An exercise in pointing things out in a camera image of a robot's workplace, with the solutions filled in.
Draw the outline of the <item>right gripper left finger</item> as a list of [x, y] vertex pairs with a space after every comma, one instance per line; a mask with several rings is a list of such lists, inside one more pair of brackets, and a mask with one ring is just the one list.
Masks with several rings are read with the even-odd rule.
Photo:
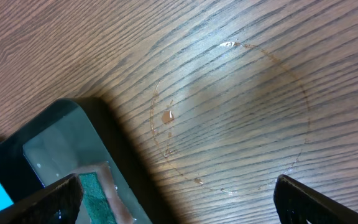
[[0, 224], [75, 224], [83, 199], [78, 175], [70, 174], [0, 211]]

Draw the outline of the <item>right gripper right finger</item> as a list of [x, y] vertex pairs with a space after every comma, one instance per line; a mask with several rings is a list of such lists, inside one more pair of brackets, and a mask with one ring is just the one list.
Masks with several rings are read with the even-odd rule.
[[282, 224], [358, 223], [358, 213], [292, 179], [277, 177], [273, 201]]

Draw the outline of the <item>green scrubbing sponge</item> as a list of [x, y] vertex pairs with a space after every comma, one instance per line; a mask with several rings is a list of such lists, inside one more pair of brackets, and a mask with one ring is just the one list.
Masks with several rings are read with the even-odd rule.
[[82, 202], [92, 223], [135, 223], [135, 218], [118, 196], [107, 162], [79, 167], [73, 173], [81, 183]]

